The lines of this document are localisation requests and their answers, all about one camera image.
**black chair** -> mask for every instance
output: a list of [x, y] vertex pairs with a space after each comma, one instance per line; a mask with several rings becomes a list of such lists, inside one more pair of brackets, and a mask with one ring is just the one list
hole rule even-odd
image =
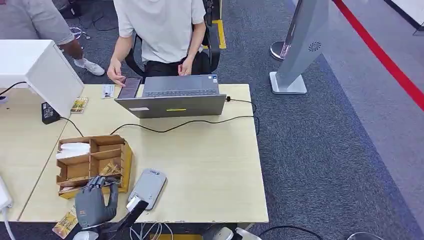
[[[213, 4], [211, 0], [203, 0], [203, 4], [206, 10], [205, 18], [205, 24], [206, 24], [206, 32], [204, 34], [203, 42], [202, 44], [204, 46], [208, 47], [208, 62], [207, 60], [204, 60], [202, 64], [204, 66], [209, 67], [208, 71], [206, 72], [213, 72], [218, 67], [218, 62], [220, 61], [220, 41], [218, 36], [218, 28], [216, 26], [212, 25], [212, 8]], [[143, 40], [140, 36], [135, 35], [134, 44], [129, 50], [128, 55], [125, 57], [125, 62], [136, 74], [140, 75], [142, 77], [141, 83], [143, 84], [146, 78], [146, 73], [139, 67], [134, 59], [134, 50], [137, 43], [137, 39], [140, 40], [140, 43], [143, 43]]]

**robotic hand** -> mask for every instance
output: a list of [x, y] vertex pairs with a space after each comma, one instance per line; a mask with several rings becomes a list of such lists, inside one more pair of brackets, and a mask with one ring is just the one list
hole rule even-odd
[[[109, 222], [117, 214], [118, 185], [114, 177], [92, 178], [75, 198], [76, 218], [82, 229], [97, 227]], [[102, 187], [109, 184], [109, 203], [105, 206]]]
[[[82, 231], [78, 232], [74, 240], [98, 240], [105, 234], [116, 233], [123, 228], [131, 227], [149, 205], [147, 202], [137, 199], [131, 201], [132, 208], [129, 213], [119, 222], [110, 227], [98, 227], [112, 220], [117, 214], [118, 185], [114, 177], [96, 176], [79, 191], [75, 197], [76, 218]], [[102, 187], [109, 185], [109, 203], [105, 206]]]

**carpet floor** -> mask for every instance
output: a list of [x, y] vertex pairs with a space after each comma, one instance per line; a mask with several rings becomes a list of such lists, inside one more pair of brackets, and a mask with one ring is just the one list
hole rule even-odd
[[[348, 98], [321, 55], [303, 74], [306, 95], [274, 95], [268, 74], [279, 62], [269, 46], [287, 33], [293, 14], [282, 0], [224, 0], [227, 49], [216, 71], [220, 83], [249, 84], [260, 117], [258, 136], [269, 223], [256, 224], [259, 234], [278, 225], [312, 230], [326, 240], [343, 240], [370, 232], [386, 240], [424, 240], [404, 198], [364, 130]], [[93, 13], [104, 11], [97, 28], [117, 25], [111, 1], [87, 4], [81, 19], [91, 39], [82, 39], [89, 60], [107, 67], [118, 31], [88, 27]], [[80, 25], [78, 19], [68, 21]], [[77, 69], [86, 84], [110, 83]], [[123, 74], [135, 76], [127, 67]], [[12, 223], [16, 239], [59, 239], [52, 223]], [[185, 227], [171, 225], [185, 231]], [[206, 229], [202, 224], [190, 232]], [[0, 226], [0, 239], [7, 239]], [[128, 232], [116, 236], [129, 239]], [[275, 230], [264, 240], [311, 240], [296, 230]]]

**chair armrest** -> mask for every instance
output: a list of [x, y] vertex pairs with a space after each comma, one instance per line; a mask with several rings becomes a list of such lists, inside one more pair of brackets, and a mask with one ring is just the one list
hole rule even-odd
[[218, 27], [206, 25], [207, 47], [209, 48], [210, 71], [217, 69], [220, 61], [221, 49], [218, 36]]
[[132, 48], [129, 50], [128, 55], [125, 57], [125, 63], [136, 74], [138, 74], [142, 78], [145, 78], [146, 73], [137, 65], [136, 60], [134, 59], [134, 48], [136, 46], [137, 39], [140, 39], [140, 41], [143, 42], [142, 39], [138, 35], [135, 36], [134, 44], [133, 44]]

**speaker grille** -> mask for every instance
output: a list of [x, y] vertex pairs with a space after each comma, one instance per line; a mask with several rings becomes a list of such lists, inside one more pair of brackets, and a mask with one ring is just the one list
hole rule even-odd
[[307, 49], [309, 50], [309, 52], [315, 52], [315, 51], [317, 51], [318, 49], [320, 49], [320, 48], [321, 48], [321, 46], [322, 46], [321, 42], [319, 42], [319, 41], [314, 41], [313, 43], [311, 43], [311, 44], [307, 47]]

